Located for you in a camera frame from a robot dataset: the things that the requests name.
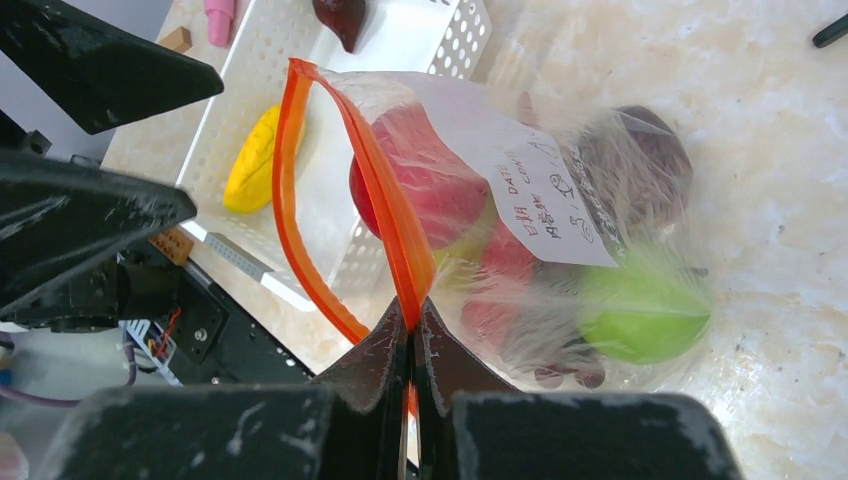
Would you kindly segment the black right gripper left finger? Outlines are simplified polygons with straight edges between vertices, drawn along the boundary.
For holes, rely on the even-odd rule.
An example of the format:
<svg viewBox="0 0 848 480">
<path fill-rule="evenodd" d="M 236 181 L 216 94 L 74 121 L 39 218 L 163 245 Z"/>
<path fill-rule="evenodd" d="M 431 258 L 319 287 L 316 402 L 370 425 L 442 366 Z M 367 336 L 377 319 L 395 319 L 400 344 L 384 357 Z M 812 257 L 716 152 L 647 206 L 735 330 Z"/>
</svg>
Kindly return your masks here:
<svg viewBox="0 0 848 480">
<path fill-rule="evenodd" d="M 406 477 L 409 340 L 394 299 L 364 339 L 311 380 L 335 395 L 319 479 Z"/>
</svg>

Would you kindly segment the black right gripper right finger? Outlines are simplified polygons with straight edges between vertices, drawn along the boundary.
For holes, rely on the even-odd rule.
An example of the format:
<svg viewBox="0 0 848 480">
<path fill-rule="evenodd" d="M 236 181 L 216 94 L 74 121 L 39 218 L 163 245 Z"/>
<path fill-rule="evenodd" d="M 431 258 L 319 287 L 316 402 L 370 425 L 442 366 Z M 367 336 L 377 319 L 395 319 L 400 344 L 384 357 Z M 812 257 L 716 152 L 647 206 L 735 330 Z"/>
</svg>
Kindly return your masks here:
<svg viewBox="0 0 848 480">
<path fill-rule="evenodd" d="M 412 336 L 412 381 L 417 397 L 419 474 L 422 479 L 465 479 L 478 463 L 466 425 L 465 398 L 518 391 L 452 334 L 426 299 Z"/>
</svg>

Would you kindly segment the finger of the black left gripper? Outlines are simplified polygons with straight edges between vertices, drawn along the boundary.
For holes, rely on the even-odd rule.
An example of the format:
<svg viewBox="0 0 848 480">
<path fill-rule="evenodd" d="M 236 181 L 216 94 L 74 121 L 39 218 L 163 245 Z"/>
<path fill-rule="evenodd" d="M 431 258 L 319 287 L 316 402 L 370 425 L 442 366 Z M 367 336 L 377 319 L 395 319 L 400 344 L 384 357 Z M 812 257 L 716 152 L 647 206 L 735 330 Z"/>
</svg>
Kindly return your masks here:
<svg viewBox="0 0 848 480">
<path fill-rule="evenodd" d="M 196 214 L 174 186 L 2 150 L 2 314 Z"/>
<path fill-rule="evenodd" d="M 214 67 L 64 1 L 4 1 L 1 50 L 94 135 L 214 97 Z"/>
</svg>

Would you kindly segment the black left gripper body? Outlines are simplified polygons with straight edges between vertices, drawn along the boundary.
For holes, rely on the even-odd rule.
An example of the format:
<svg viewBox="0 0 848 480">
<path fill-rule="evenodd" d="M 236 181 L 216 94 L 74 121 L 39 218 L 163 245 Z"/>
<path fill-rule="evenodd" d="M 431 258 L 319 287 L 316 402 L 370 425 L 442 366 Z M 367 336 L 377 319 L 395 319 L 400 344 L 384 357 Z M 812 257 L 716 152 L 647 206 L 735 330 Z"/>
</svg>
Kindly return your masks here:
<svg viewBox="0 0 848 480">
<path fill-rule="evenodd" d="M 26 132 L 8 115 L 2 115 L 1 152 L 4 149 L 45 158 L 48 143 L 38 132 Z M 132 256 L 136 246 L 149 238 L 130 243 L 18 310 L 1 312 L 3 329 L 87 333 L 113 328 L 121 320 L 166 315 L 175 303 L 179 279 L 162 266 Z"/>
</svg>

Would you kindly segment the red chili pepper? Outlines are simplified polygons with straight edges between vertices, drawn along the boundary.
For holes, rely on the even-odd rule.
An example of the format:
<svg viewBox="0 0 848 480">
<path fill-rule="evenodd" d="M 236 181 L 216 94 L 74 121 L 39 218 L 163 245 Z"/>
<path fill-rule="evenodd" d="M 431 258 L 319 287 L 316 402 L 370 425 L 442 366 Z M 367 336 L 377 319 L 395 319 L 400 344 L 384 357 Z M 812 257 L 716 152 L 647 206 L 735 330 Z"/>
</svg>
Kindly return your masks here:
<svg viewBox="0 0 848 480">
<path fill-rule="evenodd" d="M 461 310 L 468 339 L 497 352 L 515 326 L 539 260 L 504 223 L 495 223 L 483 250 L 481 276 Z"/>
</svg>

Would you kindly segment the yellow corn cob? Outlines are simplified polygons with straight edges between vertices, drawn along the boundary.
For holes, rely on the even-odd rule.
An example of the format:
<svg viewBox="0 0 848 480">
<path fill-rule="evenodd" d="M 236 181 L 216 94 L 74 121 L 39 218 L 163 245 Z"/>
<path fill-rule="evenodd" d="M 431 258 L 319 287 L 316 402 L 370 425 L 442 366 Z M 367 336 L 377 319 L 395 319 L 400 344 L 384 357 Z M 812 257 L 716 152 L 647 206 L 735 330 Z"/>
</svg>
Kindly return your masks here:
<svg viewBox="0 0 848 480">
<path fill-rule="evenodd" d="M 223 206 L 252 214 L 271 202 L 272 170 L 281 107 L 272 105 L 252 127 L 230 171 Z"/>
</svg>

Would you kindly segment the clear orange-zip bag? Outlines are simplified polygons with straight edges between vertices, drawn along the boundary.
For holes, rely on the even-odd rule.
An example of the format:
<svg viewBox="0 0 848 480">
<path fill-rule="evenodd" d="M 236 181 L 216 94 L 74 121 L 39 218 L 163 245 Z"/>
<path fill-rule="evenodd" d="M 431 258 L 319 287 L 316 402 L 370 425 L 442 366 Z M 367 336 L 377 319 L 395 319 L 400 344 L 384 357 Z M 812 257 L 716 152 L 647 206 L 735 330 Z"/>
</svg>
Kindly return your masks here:
<svg viewBox="0 0 848 480">
<path fill-rule="evenodd" d="M 340 120 L 342 200 L 381 245 L 406 314 L 431 300 L 512 382 L 653 390 L 699 358 L 713 315 L 682 140 L 643 105 L 598 108 L 419 72 L 289 63 L 272 205 L 307 297 L 366 326 L 317 269 L 294 179 L 312 98 Z"/>
</svg>

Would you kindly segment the red tomato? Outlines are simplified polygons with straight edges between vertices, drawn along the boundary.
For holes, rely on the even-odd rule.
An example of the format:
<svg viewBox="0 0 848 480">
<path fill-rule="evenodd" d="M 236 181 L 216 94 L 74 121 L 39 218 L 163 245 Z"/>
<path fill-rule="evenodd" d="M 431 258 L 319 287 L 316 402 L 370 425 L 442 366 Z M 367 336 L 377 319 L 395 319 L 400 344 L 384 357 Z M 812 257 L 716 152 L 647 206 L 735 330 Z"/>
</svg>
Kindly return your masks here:
<svg viewBox="0 0 848 480">
<path fill-rule="evenodd" d="M 451 247 L 490 222 L 487 182 L 450 150 L 419 104 L 395 107 L 372 123 L 430 247 Z"/>
</svg>

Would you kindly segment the green apple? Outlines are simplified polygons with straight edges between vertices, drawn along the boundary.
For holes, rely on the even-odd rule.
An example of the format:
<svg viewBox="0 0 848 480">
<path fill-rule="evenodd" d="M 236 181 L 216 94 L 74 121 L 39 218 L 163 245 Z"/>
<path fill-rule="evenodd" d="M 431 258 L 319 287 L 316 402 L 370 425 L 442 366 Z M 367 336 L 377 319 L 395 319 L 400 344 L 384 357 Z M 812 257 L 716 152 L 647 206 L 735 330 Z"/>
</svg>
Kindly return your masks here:
<svg viewBox="0 0 848 480">
<path fill-rule="evenodd" d="M 600 353 L 637 365 L 686 354 L 713 311 L 703 270 L 648 254 L 632 255 L 617 268 L 588 268 L 578 296 L 582 337 Z"/>
</svg>

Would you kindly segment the dark maroon fig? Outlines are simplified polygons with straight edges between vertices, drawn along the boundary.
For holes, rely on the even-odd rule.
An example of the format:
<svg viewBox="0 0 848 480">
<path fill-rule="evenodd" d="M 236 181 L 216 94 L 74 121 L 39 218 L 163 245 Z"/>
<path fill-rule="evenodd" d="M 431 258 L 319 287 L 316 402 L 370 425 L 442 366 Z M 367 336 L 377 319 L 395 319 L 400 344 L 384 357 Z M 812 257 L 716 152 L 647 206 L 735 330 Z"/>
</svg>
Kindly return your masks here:
<svg viewBox="0 0 848 480">
<path fill-rule="evenodd" d="M 354 53 L 366 20 L 365 0 L 313 0 L 317 19 L 339 39 L 347 53 Z"/>
</svg>

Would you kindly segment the dark red grape bunch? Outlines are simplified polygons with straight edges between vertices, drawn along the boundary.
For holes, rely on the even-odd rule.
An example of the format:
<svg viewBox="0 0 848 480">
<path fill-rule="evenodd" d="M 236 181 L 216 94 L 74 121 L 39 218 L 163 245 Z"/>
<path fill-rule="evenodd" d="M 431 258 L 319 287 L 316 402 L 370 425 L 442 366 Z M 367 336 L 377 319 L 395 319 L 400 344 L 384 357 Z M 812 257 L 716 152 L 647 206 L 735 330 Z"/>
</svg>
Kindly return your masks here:
<svg viewBox="0 0 848 480">
<path fill-rule="evenodd" d="M 582 335 L 506 340 L 499 354 L 511 370 L 530 373 L 544 389 L 559 388 L 567 377 L 585 389 L 606 380 L 600 354 Z"/>
</svg>

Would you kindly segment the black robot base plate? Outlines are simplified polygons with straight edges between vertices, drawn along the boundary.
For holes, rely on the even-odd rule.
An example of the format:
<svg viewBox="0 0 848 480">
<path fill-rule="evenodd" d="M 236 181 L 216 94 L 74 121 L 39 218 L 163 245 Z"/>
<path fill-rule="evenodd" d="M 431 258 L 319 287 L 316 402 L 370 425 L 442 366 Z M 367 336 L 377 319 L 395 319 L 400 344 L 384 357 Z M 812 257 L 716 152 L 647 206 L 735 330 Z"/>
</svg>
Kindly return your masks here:
<svg viewBox="0 0 848 480">
<path fill-rule="evenodd" d="M 313 371 L 188 258 L 193 245 L 181 231 L 158 234 L 145 244 L 151 264 L 178 279 L 180 314 L 168 339 L 166 362 L 178 383 L 221 385 L 301 384 Z"/>
</svg>

